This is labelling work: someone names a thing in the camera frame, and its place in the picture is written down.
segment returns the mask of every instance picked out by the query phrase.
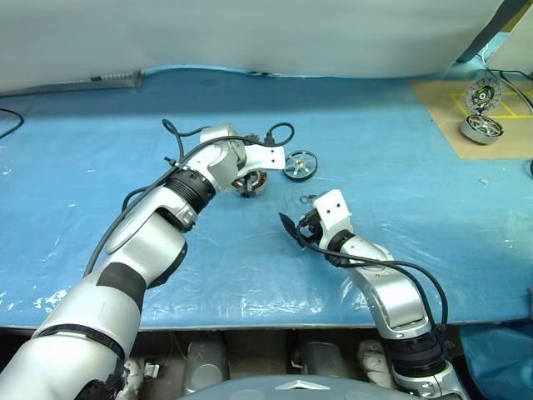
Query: metal wheel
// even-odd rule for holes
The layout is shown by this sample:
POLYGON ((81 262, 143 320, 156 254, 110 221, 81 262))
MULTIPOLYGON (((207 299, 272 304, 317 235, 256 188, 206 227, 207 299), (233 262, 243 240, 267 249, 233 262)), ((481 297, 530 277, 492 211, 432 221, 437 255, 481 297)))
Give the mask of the metal wheel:
POLYGON ((312 177, 318 169, 318 158, 307 150, 292 152, 285 158, 283 173, 292 181, 302 182, 312 177))
POLYGON ((491 118, 470 115, 461 124, 461 132, 474 142, 490 144, 503 135, 503 127, 491 118))

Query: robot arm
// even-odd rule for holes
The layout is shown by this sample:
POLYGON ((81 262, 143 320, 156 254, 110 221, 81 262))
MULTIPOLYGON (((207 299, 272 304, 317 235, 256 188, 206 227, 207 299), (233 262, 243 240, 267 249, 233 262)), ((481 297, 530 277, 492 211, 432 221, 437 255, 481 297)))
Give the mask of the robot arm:
MULTIPOLYGON (((235 136, 205 128, 201 142, 235 136)), ((282 147, 220 140, 200 147, 131 210, 105 258, 57 305, 0 375, 0 398, 114 398, 141 321, 144 292, 164 283, 187 253, 183 233, 216 193, 250 171, 283 169, 282 147)))
POLYGON ((468 400, 446 352, 438 329, 431 323, 421 292, 412 275, 390 267, 394 258, 384 247, 353 233, 351 214, 340 190, 331 190, 313 201, 313 209, 298 226, 285 215, 286 230, 302 245, 327 253, 326 259, 346 268, 363 292, 377 331, 384 339, 396 384, 422 398, 448 395, 468 400), (301 229, 311 235, 304 237, 301 229), (342 255, 366 259, 361 263, 342 255), (377 265, 372 261, 381 261, 377 265))

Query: white wall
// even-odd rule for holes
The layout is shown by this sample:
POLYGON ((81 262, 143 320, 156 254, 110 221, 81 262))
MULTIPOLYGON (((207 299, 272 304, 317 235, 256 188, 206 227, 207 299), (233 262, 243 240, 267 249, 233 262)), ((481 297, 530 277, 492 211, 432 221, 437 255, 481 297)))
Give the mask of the white wall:
POLYGON ((533 7, 527 10, 507 39, 494 52, 488 66, 533 73, 533 7))
POLYGON ((445 70, 502 0, 2 0, 0 91, 164 64, 445 70))

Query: blue tablecloth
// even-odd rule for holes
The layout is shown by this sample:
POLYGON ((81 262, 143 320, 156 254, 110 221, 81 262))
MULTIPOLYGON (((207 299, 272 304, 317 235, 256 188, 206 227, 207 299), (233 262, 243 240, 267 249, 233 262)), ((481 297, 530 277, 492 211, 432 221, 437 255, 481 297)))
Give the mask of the blue tablecloth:
MULTIPOLYGON (((452 322, 529 315, 526 161, 460 160, 405 80, 178 69, 140 88, 6 97, 0 107, 27 119, 0 141, 2 326, 37 326, 81 277, 123 196, 166 169, 162 158, 177 149, 164 117, 183 131, 231 122, 261 135, 288 121, 297 132, 286 151, 313 151, 320 166, 303 183, 269 173, 255 199, 218 195, 187 234, 182 266, 147 292, 143 327, 372 324, 345 272, 302 251, 277 218, 298 218, 300 196, 332 188, 344 192, 356 233, 437 276, 452 322)), ((0 131, 11 121, 0 119, 0 131)))

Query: black cable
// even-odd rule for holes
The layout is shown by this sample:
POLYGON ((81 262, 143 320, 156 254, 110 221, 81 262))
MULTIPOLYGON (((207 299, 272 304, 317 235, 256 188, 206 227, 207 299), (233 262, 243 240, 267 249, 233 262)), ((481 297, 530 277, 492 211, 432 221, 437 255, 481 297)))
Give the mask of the black cable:
POLYGON ((505 69, 494 69, 494 68, 487 68, 487 71, 492 71, 495 73, 519 73, 521 76, 523 76, 526 79, 529 79, 530 81, 533 81, 533 77, 530 77, 527 73, 522 71, 516 71, 516 70, 505 70, 505 69))
POLYGON ((167 119, 163 118, 161 120, 161 123, 163 124, 163 127, 165 127, 165 129, 168 132, 170 132, 172 135, 174 135, 174 137, 177 140, 177 148, 178 148, 179 153, 180 153, 180 157, 178 159, 178 162, 180 163, 182 158, 183 158, 183 153, 185 152, 184 149, 183 149, 182 137, 181 137, 180 133, 177 131, 176 127, 174 126, 174 124, 172 122, 170 122, 167 119))
POLYGON ((439 296, 441 298, 441 304, 442 304, 442 316, 441 316, 441 326, 443 329, 446 329, 446 325, 448 323, 448 300, 446 298, 446 294, 444 293, 444 290, 442 289, 442 286, 438 283, 436 278, 425 268, 420 267, 419 265, 416 265, 412 262, 403 262, 403 261, 380 261, 375 260, 373 258, 366 258, 366 257, 359 257, 359 256, 352 256, 350 254, 343 254, 341 252, 333 252, 331 250, 325 250, 322 248, 319 248, 315 244, 309 243, 306 238, 301 234, 300 232, 301 224, 298 223, 296 226, 296 235, 299 239, 299 241, 304 244, 306 247, 310 248, 311 250, 314 250, 315 252, 322 253, 328 256, 332 257, 338 257, 338 258, 345 258, 348 260, 358 261, 360 263, 358 264, 351 264, 349 266, 345 266, 344 268, 360 268, 360 267, 371 267, 375 265, 381 265, 383 267, 389 267, 391 269, 394 269, 400 273, 403 273, 406 275, 410 280, 412 280, 413 284, 416 286, 416 289, 418 289, 418 292, 420 293, 422 303, 424 304, 424 309, 426 310, 427 317, 430 321, 430 325, 432 328, 436 326, 435 319, 433 318, 433 313, 431 311, 431 306, 429 304, 429 301, 427 300, 426 292, 424 291, 424 288, 411 273, 407 272, 404 267, 414 268, 417 271, 420 271, 424 275, 426 275, 433 285, 436 288, 436 291, 439 293, 439 296))
POLYGON ((14 127, 10 127, 6 132, 0 133, 0 139, 4 139, 7 135, 15 132, 17 129, 19 129, 24 124, 24 117, 20 115, 18 112, 13 111, 13 110, 8 110, 7 108, 0 108, 0 111, 4 113, 12 114, 15 117, 18 117, 18 122, 15 124, 14 127))
POLYGON ((526 100, 526 102, 528 102, 530 106, 533 108, 533 101, 531 101, 529 97, 527 97, 518 87, 513 85, 513 83, 509 79, 506 78, 506 76, 504 75, 505 72, 506 71, 500 71, 500 78, 506 81, 507 83, 509 83, 509 86, 513 90, 515 90, 519 95, 521 95, 524 98, 524 100, 526 100))
POLYGON ((206 125, 205 127, 197 127, 194 131, 185 132, 185 133, 178 133, 180 135, 180 138, 188 138, 189 136, 196 135, 197 133, 200 133, 203 129, 209 128, 210 125, 206 125))
POLYGON ((274 130, 275 129, 278 129, 280 127, 287 127, 291 130, 291 132, 289 133, 289 136, 287 137, 287 139, 279 142, 279 143, 275 143, 275 144, 267 144, 267 143, 264 143, 264 142, 260 142, 258 140, 254 140, 254 139, 250 139, 249 137, 243 137, 243 136, 224 136, 224 137, 215 137, 213 139, 210 139, 210 140, 207 140, 206 142, 204 143, 201 143, 199 146, 196 146, 195 148, 193 148, 190 152, 188 152, 187 154, 185 154, 185 156, 183 157, 183 159, 181 160, 181 163, 182 164, 185 164, 187 163, 188 161, 191 160, 191 158, 193 158, 196 154, 198 154, 201 150, 203 150, 204 148, 206 148, 207 146, 210 146, 212 145, 213 143, 217 143, 217 142, 223 142, 225 140, 241 140, 245 143, 250 143, 250 144, 258 144, 259 146, 263 146, 264 148, 278 148, 280 146, 285 146, 287 143, 289 143, 292 138, 294 137, 294 133, 295 133, 295 129, 294 127, 292 126, 292 124, 288 123, 288 122, 279 122, 275 125, 272 125, 270 127, 270 129, 268 129, 268 131, 266 131, 266 135, 272 135, 274 133, 274 130))
POLYGON ((137 188, 135 190, 132 190, 130 193, 128 193, 126 195, 126 197, 124 198, 124 200, 122 201, 121 211, 124 211, 126 209, 127 204, 130 202, 130 200, 132 199, 133 196, 135 196, 138 193, 142 193, 142 192, 144 192, 147 189, 148 189, 148 186, 143 186, 143 187, 137 188))
POLYGON ((292 124, 290 124, 288 122, 279 122, 279 123, 277 123, 275 125, 272 125, 270 127, 270 129, 268 129, 268 131, 266 132, 267 136, 272 136, 273 131, 275 129, 277 129, 279 127, 288 127, 291 130, 291 133, 289 134, 287 139, 285 139, 285 140, 283 140, 283 141, 281 141, 279 143, 267 144, 267 143, 263 143, 263 142, 260 142, 260 141, 257 141, 257 140, 253 140, 253 139, 250 139, 250 138, 247 138, 247 137, 242 137, 242 136, 215 137, 215 138, 213 138, 211 140, 207 140, 206 142, 201 143, 200 145, 198 145, 195 148, 193 148, 190 152, 188 152, 187 154, 183 155, 182 154, 183 143, 182 143, 182 140, 181 140, 181 137, 180 137, 180 133, 177 132, 176 127, 172 124, 172 122, 168 121, 167 119, 163 119, 162 120, 162 124, 163 124, 163 127, 165 127, 165 129, 168 132, 172 133, 176 137, 177 142, 178 142, 178 147, 180 148, 180 160, 178 161, 178 163, 176 165, 174 165, 173 167, 169 168, 164 174, 162 174, 158 179, 156 179, 150 186, 147 186, 144 189, 140 187, 138 189, 135 189, 134 191, 131 191, 128 195, 126 195, 126 198, 124 198, 124 202, 122 203, 122 205, 127 204, 127 202, 132 198, 132 196, 135 196, 136 194, 140 193, 139 196, 135 200, 133 200, 133 202, 131 204, 129 204, 126 208, 124 208, 122 210, 122 212, 118 215, 117 218, 115 218, 115 220, 112 222, 112 224, 106 230, 106 232, 102 235, 102 237, 100 238, 100 241, 98 242, 97 246, 94 248, 94 251, 92 252, 92 255, 91 255, 91 258, 89 259, 89 262, 87 263, 85 271, 83 272, 83 277, 86 277, 89 273, 92 272, 92 270, 94 269, 94 266, 95 266, 95 264, 96 264, 96 262, 98 260, 98 256, 100 255, 100 253, 102 252, 102 250, 103 250, 103 248, 104 248, 104 246, 106 244, 106 241, 111 237, 112 232, 115 230, 115 228, 118 226, 118 224, 120 222, 122 222, 122 220, 126 217, 126 215, 128 215, 129 212, 136 205, 138 205, 138 203, 141 200, 143 200, 143 198, 145 198, 148 195, 148 193, 150 193, 154 188, 158 187, 163 182, 165 182, 165 180, 167 180, 167 178, 170 177, 180 167, 180 164, 183 165, 183 164, 187 163, 187 161, 189 161, 195 154, 199 153, 202 149, 206 148, 207 146, 210 146, 213 143, 223 142, 223 141, 226 141, 226 140, 242 140, 243 142, 251 143, 251 144, 258 144, 259 146, 263 146, 265 148, 273 148, 273 147, 274 148, 278 148, 280 146, 284 146, 287 143, 289 143, 292 140, 292 138, 294 137, 294 133, 295 133, 295 129, 292 126, 292 124))
POLYGON ((107 240, 111 237, 112 232, 115 230, 118 224, 122 222, 122 220, 126 217, 126 215, 128 215, 129 212, 136 205, 138 205, 138 203, 141 200, 143 200, 143 198, 145 198, 149 192, 151 192, 154 188, 156 188, 157 186, 165 182, 165 180, 167 180, 167 178, 170 177, 176 170, 177 170, 177 167, 170 167, 165 173, 163 173, 158 179, 156 179, 150 186, 148 186, 144 192, 142 192, 135 200, 133 200, 133 202, 129 206, 127 206, 124 211, 118 214, 118 217, 115 218, 115 220, 106 230, 106 232, 100 238, 100 241, 98 242, 97 246, 94 248, 91 258, 89 259, 89 262, 85 268, 85 271, 83 272, 83 277, 86 277, 89 273, 92 272, 92 269, 94 268, 94 265, 96 264, 98 260, 98 256, 102 252, 103 247, 105 246, 107 240))

